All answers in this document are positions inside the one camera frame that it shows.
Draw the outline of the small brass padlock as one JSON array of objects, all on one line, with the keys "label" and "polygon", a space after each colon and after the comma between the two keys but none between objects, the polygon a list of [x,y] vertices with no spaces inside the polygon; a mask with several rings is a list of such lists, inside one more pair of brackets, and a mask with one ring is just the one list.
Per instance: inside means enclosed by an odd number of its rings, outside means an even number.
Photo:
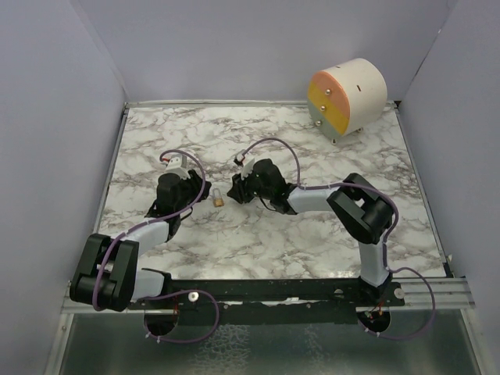
[{"label": "small brass padlock", "polygon": [[224,206],[223,196],[219,188],[212,189],[212,203],[215,207],[220,208]]}]

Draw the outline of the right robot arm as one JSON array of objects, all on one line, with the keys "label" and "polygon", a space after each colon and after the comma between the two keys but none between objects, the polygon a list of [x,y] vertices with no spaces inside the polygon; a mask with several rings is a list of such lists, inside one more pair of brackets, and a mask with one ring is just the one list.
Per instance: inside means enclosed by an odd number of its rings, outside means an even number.
[{"label": "right robot arm", "polygon": [[361,260],[359,297],[377,305],[387,296],[385,284],[391,279],[387,261],[387,238],[398,222],[392,200],[357,173],[341,182],[319,187],[288,183],[271,159],[234,159],[241,167],[232,177],[227,195],[240,204],[257,198],[266,207],[284,215],[333,212],[358,242]]}]

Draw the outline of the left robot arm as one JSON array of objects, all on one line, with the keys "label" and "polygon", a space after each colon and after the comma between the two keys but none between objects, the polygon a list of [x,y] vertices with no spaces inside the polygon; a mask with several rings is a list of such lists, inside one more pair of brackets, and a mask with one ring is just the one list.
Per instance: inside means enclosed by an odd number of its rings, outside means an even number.
[{"label": "left robot arm", "polygon": [[142,253],[162,245],[178,231],[181,213],[208,198],[212,184],[194,170],[183,179],[177,173],[158,178],[156,197],[142,222],[124,234],[91,234],[85,243],[70,285],[70,299],[96,310],[121,312],[133,300],[146,298],[161,309],[170,304],[173,290],[165,273],[138,270]]}]

